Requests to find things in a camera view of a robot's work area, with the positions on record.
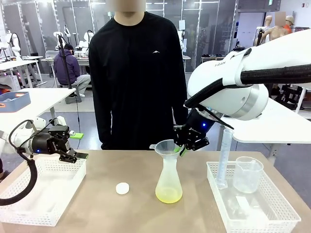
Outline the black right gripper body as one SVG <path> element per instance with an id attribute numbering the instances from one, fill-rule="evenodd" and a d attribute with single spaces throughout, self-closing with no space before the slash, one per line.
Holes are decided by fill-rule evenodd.
<path id="1" fill-rule="evenodd" d="M 214 120 L 206 118 L 196 108 L 192 108 L 186 121 L 186 142 L 204 139 L 214 123 Z"/>

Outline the clear plastic beaker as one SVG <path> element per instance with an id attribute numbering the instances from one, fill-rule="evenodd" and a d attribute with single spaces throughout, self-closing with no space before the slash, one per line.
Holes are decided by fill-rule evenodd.
<path id="1" fill-rule="evenodd" d="M 241 156 L 235 161 L 233 186 L 242 193 L 255 193 L 262 173 L 263 164 L 259 160 Z"/>

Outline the bare beige mannequin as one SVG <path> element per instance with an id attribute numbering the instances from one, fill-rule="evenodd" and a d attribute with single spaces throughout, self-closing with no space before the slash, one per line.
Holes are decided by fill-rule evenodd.
<path id="1" fill-rule="evenodd" d="M 280 38 L 288 34 L 288 31 L 284 28 L 286 25 L 286 13 L 275 12 L 275 26 L 264 31 L 262 34 L 260 44 L 266 42 L 266 37 L 269 37 L 269 41 Z"/>

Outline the white shoe rack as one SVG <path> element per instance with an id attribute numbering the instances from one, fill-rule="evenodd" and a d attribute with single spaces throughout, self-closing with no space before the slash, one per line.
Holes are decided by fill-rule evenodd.
<path id="1" fill-rule="evenodd" d="M 222 54 L 203 54 L 200 59 L 200 63 L 208 62 L 208 61 L 220 61 L 225 58 L 225 55 Z"/>

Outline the clear plastic funnel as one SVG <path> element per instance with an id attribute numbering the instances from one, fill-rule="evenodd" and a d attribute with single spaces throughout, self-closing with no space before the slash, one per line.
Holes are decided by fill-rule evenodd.
<path id="1" fill-rule="evenodd" d="M 173 139 L 163 140 L 157 144 L 151 144 L 149 149 L 154 150 L 163 159 L 176 159 L 183 147 L 175 144 Z"/>

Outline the white round stopper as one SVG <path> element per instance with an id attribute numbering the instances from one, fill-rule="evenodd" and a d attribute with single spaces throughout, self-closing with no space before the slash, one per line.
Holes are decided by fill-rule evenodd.
<path id="1" fill-rule="evenodd" d="M 119 195 L 125 195 L 129 192 L 130 186 L 126 182 L 118 183 L 115 187 L 116 193 Z"/>

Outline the mannequin with hat orange clothes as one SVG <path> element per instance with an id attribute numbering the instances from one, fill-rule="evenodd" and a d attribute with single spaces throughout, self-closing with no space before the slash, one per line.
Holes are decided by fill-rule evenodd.
<path id="1" fill-rule="evenodd" d="M 285 28 L 289 33 L 291 33 L 291 32 L 292 32 L 291 27 L 292 27 L 293 25 L 294 25 L 294 17 L 293 17 L 293 16 L 286 16 L 284 28 Z"/>

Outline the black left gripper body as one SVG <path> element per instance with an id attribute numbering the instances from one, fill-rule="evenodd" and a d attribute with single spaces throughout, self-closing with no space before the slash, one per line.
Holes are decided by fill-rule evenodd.
<path id="1" fill-rule="evenodd" d="M 30 149 L 36 154 L 62 154 L 70 151 L 69 135 L 66 133 L 41 132 L 30 142 Z"/>

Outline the person in black sweater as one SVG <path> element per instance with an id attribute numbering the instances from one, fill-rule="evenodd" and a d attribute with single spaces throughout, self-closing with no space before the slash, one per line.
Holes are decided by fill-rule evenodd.
<path id="1" fill-rule="evenodd" d="M 89 44 L 93 101 L 111 106 L 110 150 L 147 150 L 173 138 L 173 107 L 184 106 L 180 40 L 146 0 L 105 0 L 114 16 Z"/>

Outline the clear plastic graduated cylinder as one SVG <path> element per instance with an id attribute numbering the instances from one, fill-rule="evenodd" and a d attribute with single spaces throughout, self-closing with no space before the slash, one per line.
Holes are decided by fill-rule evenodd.
<path id="1" fill-rule="evenodd" d="M 221 150 L 220 150 L 220 158 L 218 163 L 218 170 L 216 176 L 216 184 L 219 189 L 227 188 L 227 181 L 226 181 L 226 167 L 228 163 L 231 142 L 232 142 L 232 135 L 233 131 L 231 129 L 224 129 L 222 143 L 221 143 Z"/>

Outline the blue plastic tray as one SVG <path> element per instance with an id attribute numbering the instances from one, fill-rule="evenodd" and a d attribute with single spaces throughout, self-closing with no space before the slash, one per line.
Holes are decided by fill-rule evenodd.
<path id="1" fill-rule="evenodd" d="M 0 113 L 14 113 L 30 103 L 29 92 L 7 92 L 0 95 Z"/>

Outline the clear bag with white label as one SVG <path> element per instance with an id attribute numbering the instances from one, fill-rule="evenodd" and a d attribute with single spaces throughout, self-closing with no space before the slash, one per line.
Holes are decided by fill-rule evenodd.
<path id="1" fill-rule="evenodd" d="M 232 219 L 268 220 L 256 200 L 250 203 L 244 196 L 233 196 L 226 201 L 226 204 L 228 215 Z"/>

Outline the person's left forearm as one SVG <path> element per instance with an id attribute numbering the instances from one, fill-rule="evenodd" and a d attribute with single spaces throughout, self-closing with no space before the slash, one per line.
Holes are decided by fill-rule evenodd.
<path id="1" fill-rule="evenodd" d="M 175 125 L 184 125 L 187 121 L 188 117 L 188 108 L 181 107 L 173 107 L 173 120 Z"/>

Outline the translucent plastic conical flask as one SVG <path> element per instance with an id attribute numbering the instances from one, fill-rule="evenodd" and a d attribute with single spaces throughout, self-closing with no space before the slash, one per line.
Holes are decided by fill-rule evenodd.
<path id="1" fill-rule="evenodd" d="M 163 168 L 155 188 L 155 195 L 163 203 L 176 203 L 183 195 L 177 172 L 177 156 L 163 155 L 162 159 Z"/>

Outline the white perforated plastic basket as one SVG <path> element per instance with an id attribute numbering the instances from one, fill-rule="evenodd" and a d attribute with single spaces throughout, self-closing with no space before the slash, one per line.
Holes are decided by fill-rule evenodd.
<path id="1" fill-rule="evenodd" d="M 58 157 L 41 157 L 35 163 L 34 188 L 22 200 L 0 206 L 0 222 L 54 227 L 86 175 L 85 159 L 67 163 Z"/>
<path id="2" fill-rule="evenodd" d="M 230 161 L 226 168 L 225 189 L 219 189 L 216 184 L 217 169 L 218 162 L 207 162 L 207 179 L 227 233 L 291 233 L 301 221 L 301 217 L 265 172 L 262 173 L 256 192 L 246 194 L 233 186 L 234 161 Z M 230 218 L 226 201 L 233 196 L 244 196 L 250 203 L 256 200 L 268 220 Z"/>

